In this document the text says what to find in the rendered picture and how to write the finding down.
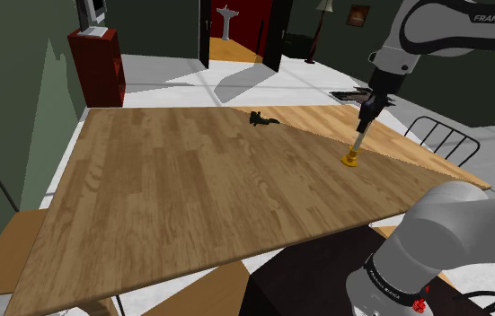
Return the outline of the floor lamp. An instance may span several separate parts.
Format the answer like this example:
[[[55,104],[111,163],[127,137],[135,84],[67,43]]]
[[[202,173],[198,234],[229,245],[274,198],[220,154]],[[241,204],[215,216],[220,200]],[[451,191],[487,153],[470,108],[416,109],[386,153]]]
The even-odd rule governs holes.
[[[316,10],[321,12],[321,16],[320,16],[320,20],[319,20],[316,32],[314,34],[313,42],[312,42],[312,45],[310,47],[308,56],[305,59],[305,62],[307,64],[313,64],[314,63],[314,54],[316,51],[318,39],[320,37],[321,29],[323,26],[324,16],[326,13],[332,13],[333,12],[332,2],[333,2],[333,0],[321,0],[320,3],[316,7]]]

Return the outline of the dark low cabinet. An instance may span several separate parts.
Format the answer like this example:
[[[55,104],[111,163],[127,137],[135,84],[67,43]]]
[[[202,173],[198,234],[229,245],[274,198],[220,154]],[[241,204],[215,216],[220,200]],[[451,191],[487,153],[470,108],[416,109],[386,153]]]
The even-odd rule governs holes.
[[[302,34],[286,33],[282,54],[286,57],[306,59],[309,56],[313,38]]]

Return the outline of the black door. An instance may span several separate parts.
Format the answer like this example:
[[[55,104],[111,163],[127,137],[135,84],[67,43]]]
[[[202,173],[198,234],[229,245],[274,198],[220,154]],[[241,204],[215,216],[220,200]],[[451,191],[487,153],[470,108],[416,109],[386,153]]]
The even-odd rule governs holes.
[[[293,0],[198,0],[199,61],[261,63],[277,72]],[[217,8],[239,14],[230,20],[229,40],[222,40],[224,19]]]

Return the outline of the small black figure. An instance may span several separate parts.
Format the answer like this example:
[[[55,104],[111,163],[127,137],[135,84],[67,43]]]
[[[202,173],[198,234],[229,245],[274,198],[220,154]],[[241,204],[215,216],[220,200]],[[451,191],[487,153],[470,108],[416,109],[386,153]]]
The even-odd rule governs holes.
[[[279,121],[275,118],[263,118],[259,111],[252,111],[249,117],[249,123],[256,127],[257,125],[279,124]]]

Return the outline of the dark robot stand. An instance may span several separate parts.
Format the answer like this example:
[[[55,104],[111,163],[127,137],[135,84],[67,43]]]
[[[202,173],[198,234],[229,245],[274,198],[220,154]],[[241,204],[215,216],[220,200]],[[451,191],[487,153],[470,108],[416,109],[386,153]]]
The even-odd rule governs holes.
[[[384,241],[363,225],[286,247],[250,275],[238,316],[353,316],[346,278]]]

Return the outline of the wooden table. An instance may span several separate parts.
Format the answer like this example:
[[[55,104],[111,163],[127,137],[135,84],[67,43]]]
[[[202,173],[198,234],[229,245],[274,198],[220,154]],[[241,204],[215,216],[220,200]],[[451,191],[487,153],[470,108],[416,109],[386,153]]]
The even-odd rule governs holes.
[[[89,111],[4,316],[44,316],[487,183],[383,124],[356,167],[351,106]]]

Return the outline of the wooden chair seat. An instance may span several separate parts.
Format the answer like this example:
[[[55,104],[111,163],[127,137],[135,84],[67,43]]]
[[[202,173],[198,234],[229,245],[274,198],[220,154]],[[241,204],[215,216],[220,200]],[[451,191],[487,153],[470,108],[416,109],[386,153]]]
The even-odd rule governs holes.
[[[141,316],[238,316],[249,277],[242,261],[225,264]]]

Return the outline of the red cabinet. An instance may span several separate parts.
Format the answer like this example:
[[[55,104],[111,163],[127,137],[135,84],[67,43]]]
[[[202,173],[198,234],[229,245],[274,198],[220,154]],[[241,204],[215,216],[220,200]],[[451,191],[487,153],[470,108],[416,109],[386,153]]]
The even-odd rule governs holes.
[[[88,108],[121,108],[126,80],[116,29],[92,26],[107,13],[106,0],[75,0],[79,28],[67,36]]]

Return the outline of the brown wall picture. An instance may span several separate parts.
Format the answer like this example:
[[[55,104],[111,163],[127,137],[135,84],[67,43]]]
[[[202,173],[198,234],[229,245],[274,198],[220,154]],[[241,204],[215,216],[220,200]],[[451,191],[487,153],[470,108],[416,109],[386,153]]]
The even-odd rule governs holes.
[[[369,13],[369,5],[353,4],[346,21],[348,26],[363,27]]]

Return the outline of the white pedestal sink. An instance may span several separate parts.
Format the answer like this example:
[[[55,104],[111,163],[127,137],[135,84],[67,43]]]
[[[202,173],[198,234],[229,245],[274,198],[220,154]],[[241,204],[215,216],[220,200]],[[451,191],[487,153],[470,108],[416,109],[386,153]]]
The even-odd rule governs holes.
[[[223,8],[217,8],[217,12],[220,13],[224,19],[222,40],[229,40],[230,20],[239,13],[237,11],[230,10],[227,4]]]

